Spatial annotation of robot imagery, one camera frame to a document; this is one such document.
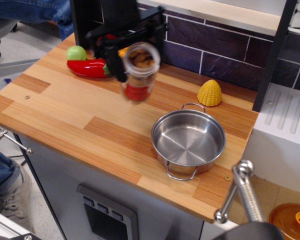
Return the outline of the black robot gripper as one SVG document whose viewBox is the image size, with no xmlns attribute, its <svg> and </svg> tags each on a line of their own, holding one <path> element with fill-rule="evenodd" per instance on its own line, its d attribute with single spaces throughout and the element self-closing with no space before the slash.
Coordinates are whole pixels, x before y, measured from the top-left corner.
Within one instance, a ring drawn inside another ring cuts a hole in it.
<svg viewBox="0 0 300 240">
<path fill-rule="evenodd" d="M 167 31 L 162 6 L 140 10 L 137 6 L 103 6 L 104 22 L 89 31 L 90 41 L 96 58 L 103 58 L 111 73 L 120 82 L 127 75 L 118 51 L 138 42 L 154 45 L 163 55 L 163 41 Z"/>
</svg>

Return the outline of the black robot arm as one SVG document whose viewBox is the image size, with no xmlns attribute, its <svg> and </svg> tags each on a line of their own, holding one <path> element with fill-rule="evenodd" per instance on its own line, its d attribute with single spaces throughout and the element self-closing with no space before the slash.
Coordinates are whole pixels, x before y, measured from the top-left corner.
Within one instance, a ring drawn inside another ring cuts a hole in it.
<svg viewBox="0 0 300 240">
<path fill-rule="evenodd" d="M 136 0 L 72 0 L 70 8 L 75 43 L 104 59 L 119 81 L 127 79 L 119 50 L 148 42 L 164 55 L 167 24 L 162 6 L 140 10 Z"/>
</svg>

